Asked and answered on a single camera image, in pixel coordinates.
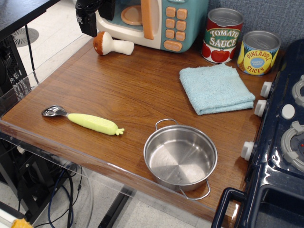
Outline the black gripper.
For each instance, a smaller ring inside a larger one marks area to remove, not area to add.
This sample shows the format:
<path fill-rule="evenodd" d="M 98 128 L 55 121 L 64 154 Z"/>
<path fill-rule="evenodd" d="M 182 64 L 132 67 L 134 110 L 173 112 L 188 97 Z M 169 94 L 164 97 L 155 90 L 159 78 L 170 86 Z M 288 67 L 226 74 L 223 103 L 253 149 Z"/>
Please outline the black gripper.
<path fill-rule="evenodd" d="M 91 37 L 97 36 L 96 16 L 99 15 L 107 20 L 113 20 L 115 13 L 116 0 L 77 0 L 75 9 L 76 19 L 83 34 Z"/>

